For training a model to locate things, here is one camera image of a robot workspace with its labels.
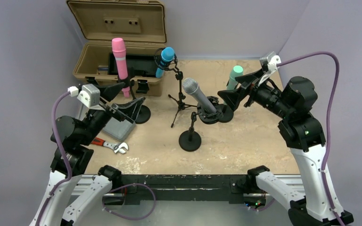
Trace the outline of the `mint green microphone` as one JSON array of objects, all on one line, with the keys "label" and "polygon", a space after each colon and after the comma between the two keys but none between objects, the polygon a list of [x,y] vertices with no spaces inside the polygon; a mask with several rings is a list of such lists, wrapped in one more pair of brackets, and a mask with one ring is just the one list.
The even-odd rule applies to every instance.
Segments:
[{"label": "mint green microphone", "polygon": [[239,83],[235,81],[235,78],[238,76],[242,76],[243,71],[244,69],[242,66],[236,65],[233,67],[232,71],[230,72],[229,80],[226,87],[227,101],[225,101],[225,104],[229,105],[229,103],[231,103],[231,108],[233,108],[236,100],[239,97],[239,93],[235,91]]}]

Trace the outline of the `black clip desk stand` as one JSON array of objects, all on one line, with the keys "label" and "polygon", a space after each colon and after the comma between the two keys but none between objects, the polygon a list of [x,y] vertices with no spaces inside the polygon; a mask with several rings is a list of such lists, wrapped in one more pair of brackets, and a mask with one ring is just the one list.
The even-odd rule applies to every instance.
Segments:
[{"label": "black clip desk stand", "polygon": [[227,123],[227,122],[230,122],[233,119],[234,112],[232,111],[232,109],[228,105],[219,104],[215,108],[222,113],[222,115],[218,117],[219,122]]}]

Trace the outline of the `silver grey microphone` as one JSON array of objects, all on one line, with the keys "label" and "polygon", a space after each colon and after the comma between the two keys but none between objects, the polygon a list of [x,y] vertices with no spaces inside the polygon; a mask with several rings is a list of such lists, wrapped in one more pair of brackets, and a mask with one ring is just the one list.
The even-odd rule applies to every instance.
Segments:
[{"label": "silver grey microphone", "polygon": [[192,96],[209,114],[216,113],[216,108],[201,91],[199,84],[193,78],[185,78],[182,82],[182,88],[188,95]]}]

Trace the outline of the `blue microphone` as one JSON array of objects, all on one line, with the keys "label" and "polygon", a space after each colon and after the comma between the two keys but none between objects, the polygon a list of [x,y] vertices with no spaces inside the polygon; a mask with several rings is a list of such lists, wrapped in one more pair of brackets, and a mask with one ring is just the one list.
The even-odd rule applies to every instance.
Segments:
[{"label": "blue microphone", "polygon": [[172,62],[174,55],[175,52],[172,47],[166,47],[161,51],[157,62],[156,78],[163,76],[165,68]]}]

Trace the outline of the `black shock-mount desk stand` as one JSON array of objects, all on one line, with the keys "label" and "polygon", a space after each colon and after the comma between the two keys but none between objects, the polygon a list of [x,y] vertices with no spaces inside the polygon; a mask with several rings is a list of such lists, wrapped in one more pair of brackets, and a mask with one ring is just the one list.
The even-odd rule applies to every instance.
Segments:
[{"label": "black shock-mount desk stand", "polygon": [[202,137],[197,130],[200,124],[212,125],[220,122],[223,117],[218,97],[208,96],[209,102],[214,106],[215,112],[209,113],[201,104],[197,104],[196,110],[191,113],[189,128],[182,132],[178,138],[179,146],[186,152],[194,152],[201,147]]}]

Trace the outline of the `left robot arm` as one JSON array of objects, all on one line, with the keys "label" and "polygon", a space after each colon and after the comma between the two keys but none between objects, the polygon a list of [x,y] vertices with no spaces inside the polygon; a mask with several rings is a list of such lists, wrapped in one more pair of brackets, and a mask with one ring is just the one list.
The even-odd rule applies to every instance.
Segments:
[{"label": "left robot arm", "polygon": [[[137,117],[144,97],[125,104],[107,103],[113,100],[124,87],[120,82],[109,86],[86,84],[68,87],[54,103],[51,112],[51,141],[57,149],[51,163],[49,183],[39,209],[31,222],[32,226],[57,226],[61,223],[64,204],[69,200],[75,185],[85,173],[93,150],[87,148],[111,119],[132,120]],[[65,97],[76,97],[88,112],[83,120],[70,116],[56,117],[56,110]]]}]

